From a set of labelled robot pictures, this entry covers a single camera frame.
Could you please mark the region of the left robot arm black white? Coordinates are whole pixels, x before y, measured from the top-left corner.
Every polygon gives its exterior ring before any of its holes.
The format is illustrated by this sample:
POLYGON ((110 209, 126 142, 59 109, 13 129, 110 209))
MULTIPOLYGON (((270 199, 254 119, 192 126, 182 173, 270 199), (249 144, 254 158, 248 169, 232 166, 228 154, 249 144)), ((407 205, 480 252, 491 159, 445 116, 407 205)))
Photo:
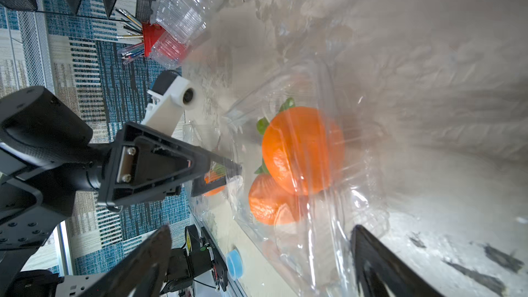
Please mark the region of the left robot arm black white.
POLYGON ((109 144, 92 143, 92 128, 42 86, 1 99, 1 295, 54 229, 71 217, 76 194, 95 192, 111 212, 221 187, 206 182, 212 163, 241 167, 151 127, 126 123, 109 144))

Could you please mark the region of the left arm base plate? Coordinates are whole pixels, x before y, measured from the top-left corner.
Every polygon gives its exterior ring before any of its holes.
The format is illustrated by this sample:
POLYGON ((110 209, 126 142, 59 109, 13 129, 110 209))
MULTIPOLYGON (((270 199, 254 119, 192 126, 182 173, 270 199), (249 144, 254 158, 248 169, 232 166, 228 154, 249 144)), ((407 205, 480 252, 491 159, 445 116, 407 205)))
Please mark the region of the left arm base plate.
POLYGON ((205 228, 189 225, 185 227, 185 244, 170 252, 165 286, 160 294, 177 292, 184 296, 198 282, 198 276, 207 272, 213 279, 210 287, 220 292, 228 290, 228 267, 212 237, 205 228))

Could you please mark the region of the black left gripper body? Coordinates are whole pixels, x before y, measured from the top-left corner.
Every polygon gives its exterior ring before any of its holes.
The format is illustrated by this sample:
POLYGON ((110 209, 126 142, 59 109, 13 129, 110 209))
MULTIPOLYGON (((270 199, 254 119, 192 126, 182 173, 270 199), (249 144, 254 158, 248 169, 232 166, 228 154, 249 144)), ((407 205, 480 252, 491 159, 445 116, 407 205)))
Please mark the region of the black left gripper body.
POLYGON ((79 191, 97 192, 100 204, 118 210, 108 188, 119 156, 112 144, 38 154, 1 145, 1 251, 37 251, 71 217, 79 191))

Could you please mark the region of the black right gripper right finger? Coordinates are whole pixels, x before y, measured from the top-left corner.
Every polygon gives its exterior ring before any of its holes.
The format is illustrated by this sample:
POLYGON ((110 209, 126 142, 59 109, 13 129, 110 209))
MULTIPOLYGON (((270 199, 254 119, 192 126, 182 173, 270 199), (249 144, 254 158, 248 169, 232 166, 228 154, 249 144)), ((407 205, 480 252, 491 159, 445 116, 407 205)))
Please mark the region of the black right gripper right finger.
POLYGON ((353 228, 350 244, 363 296, 441 296, 364 226, 353 228))

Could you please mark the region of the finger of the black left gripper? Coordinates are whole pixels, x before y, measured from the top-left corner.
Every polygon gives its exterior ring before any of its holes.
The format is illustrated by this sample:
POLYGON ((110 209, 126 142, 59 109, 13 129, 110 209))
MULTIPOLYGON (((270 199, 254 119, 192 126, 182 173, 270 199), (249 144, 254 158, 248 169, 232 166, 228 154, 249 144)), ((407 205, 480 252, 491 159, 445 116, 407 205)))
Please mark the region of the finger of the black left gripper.
POLYGON ((108 209, 178 195, 183 184, 208 173, 214 163, 227 175, 242 172, 231 159, 134 122, 126 123, 107 148, 97 203, 108 209))
POLYGON ((207 173, 200 174, 200 175, 195 175, 194 179, 192 180, 192 184, 193 184, 192 188, 191 188, 191 196, 192 197, 198 197, 200 195, 205 194, 208 191, 211 191, 213 189, 216 189, 216 188, 222 186, 224 183, 226 184, 226 177, 225 177, 224 180, 220 180, 220 181, 212 182, 210 184, 206 184, 206 182, 204 181, 204 178, 205 178, 206 174, 207 173))

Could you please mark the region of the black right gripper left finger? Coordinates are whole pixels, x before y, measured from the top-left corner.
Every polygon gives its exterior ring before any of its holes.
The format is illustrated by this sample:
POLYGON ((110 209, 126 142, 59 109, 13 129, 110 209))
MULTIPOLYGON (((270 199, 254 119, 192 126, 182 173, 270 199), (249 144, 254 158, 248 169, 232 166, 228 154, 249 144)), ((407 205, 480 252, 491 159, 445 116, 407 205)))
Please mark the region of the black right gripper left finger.
POLYGON ((169 266, 171 233, 162 226, 82 296, 159 296, 169 266))

